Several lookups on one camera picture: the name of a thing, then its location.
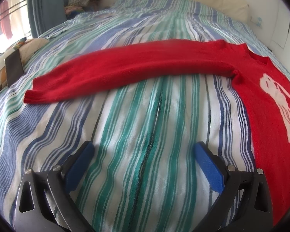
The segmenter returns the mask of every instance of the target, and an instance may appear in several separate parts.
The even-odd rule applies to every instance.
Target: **silver rivet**
[[[233,165],[229,165],[228,167],[227,167],[227,169],[229,170],[229,171],[231,171],[231,172],[234,172],[235,171],[235,166],[233,166]]]
[[[263,174],[264,172],[263,172],[263,170],[262,170],[261,168],[258,168],[258,169],[257,169],[257,173],[258,173],[258,174]]]
[[[31,168],[28,168],[25,170],[25,174],[30,174],[32,172],[32,169]]]
[[[61,165],[56,165],[53,167],[53,171],[59,171],[61,169]]]

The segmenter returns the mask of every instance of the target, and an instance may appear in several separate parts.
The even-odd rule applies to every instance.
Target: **red sweater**
[[[24,103],[52,103],[192,73],[232,78],[247,109],[256,167],[265,172],[277,223],[290,206],[290,82],[270,58],[252,53],[246,44],[173,39],[89,53],[35,78]]]

